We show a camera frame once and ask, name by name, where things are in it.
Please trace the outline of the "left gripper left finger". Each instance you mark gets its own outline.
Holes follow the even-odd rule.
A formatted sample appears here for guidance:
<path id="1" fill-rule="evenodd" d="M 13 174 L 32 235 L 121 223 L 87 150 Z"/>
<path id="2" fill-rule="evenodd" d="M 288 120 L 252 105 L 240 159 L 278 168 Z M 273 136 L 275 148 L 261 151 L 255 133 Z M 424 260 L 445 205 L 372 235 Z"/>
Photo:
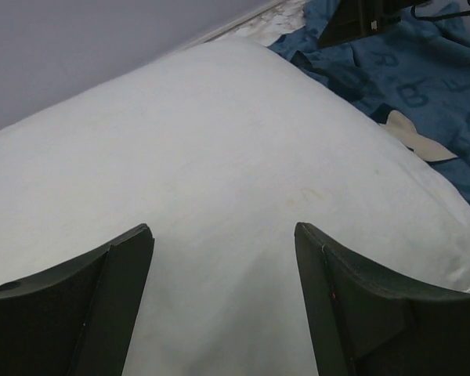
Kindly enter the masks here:
<path id="1" fill-rule="evenodd" d="M 153 252 L 141 224 L 0 285 L 0 375 L 120 375 Z"/>

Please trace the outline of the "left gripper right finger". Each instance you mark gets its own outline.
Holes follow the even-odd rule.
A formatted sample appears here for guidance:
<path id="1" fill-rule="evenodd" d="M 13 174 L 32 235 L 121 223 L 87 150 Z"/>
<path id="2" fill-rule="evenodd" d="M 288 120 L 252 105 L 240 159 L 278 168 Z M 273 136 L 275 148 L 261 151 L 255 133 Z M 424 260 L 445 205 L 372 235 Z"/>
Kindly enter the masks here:
<path id="1" fill-rule="evenodd" d="M 470 375 L 470 294 L 406 277 L 309 223 L 295 252 L 321 375 Z"/>

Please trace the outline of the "white pillow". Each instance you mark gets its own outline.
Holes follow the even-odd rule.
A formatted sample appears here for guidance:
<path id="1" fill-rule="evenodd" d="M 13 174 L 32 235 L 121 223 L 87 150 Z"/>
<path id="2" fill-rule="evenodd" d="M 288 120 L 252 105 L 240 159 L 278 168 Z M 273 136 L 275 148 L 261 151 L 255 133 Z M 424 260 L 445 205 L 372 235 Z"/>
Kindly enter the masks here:
<path id="1" fill-rule="evenodd" d="M 253 42 L 187 49 L 0 131 L 0 284 L 150 227 L 127 375 L 316 374 L 298 222 L 470 293 L 454 186 Z"/>

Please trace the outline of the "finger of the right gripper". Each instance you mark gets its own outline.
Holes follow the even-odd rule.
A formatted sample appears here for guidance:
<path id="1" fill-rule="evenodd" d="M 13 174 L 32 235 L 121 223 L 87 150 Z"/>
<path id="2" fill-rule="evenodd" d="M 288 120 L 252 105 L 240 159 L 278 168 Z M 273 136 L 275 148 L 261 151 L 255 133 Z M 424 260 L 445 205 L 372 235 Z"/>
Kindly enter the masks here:
<path id="1" fill-rule="evenodd" d="M 341 0 L 317 40 L 323 49 L 367 38 L 393 28 L 401 12 L 427 1 L 418 0 Z"/>

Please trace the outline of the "blue cartoon print pillowcase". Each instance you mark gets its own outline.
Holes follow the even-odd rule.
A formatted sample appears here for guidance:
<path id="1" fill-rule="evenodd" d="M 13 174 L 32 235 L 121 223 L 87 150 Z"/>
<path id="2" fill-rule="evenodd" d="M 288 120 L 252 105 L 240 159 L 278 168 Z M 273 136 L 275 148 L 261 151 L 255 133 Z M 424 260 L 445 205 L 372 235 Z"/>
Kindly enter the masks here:
<path id="1" fill-rule="evenodd" d="M 336 8 L 311 1 L 305 25 L 271 49 L 377 122 L 393 110 L 454 159 L 433 164 L 470 204 L 470 34 L 459 19 L 419 22 L 409 13 L 389 32 L 319 49 Z"/>

